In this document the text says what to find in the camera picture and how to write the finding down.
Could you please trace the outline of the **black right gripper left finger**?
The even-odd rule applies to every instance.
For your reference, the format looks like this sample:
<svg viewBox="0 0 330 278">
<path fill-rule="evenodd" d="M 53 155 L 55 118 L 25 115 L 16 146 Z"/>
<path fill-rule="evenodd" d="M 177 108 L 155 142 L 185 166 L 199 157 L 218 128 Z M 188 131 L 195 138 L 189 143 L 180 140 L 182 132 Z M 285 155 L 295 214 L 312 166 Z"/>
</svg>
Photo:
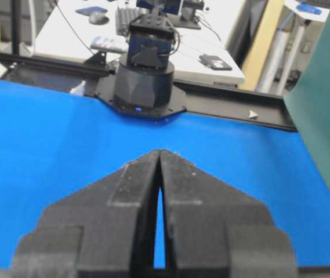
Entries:
<svg viewBox="0 0 330 278">
<path fill-rule="evenodd" d="M 48 205 L 20 240 L 12 277 L 129 277 L 144 268 L 160 153 L 155 149 Z"/>
</svg>

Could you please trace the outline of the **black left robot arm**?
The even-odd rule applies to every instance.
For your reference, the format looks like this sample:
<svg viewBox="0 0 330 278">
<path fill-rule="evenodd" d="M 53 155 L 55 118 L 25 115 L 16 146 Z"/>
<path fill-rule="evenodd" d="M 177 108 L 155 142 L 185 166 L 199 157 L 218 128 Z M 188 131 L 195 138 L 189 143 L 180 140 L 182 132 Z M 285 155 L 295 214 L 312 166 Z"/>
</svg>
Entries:
<svg viewBox="0 0 330 278">
<path fill-rule="evenodd" d="M 121 56 L 115 73 L 100 78 L 90 96 L 117 112 L 145 118 L 186 111 L 186 93 L 173 84 L 175 67 L 169 60 L 180 34 L 167 17 L 179 14 L 182 6 L 182 1 L 137 1 L 135 8 L 117 8 L 116 32 L 128 48 L 111 48 L 102 38 L 92 43 L 99 54 Z"/>
</svg>

